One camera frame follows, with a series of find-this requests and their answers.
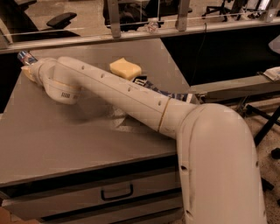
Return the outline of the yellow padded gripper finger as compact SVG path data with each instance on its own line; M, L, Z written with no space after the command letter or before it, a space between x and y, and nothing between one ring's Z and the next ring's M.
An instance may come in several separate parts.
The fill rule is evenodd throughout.
M28 66L22 66L21 70L30 81L36 81L34 76L32 75L31 69Z

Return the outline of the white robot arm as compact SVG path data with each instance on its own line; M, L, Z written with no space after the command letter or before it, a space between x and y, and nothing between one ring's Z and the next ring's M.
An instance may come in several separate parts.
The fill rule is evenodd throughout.
M187 224L267 224L254 140L231 108L181 101L70 57L22 62L56 102L74 104L85 88L175 139Z

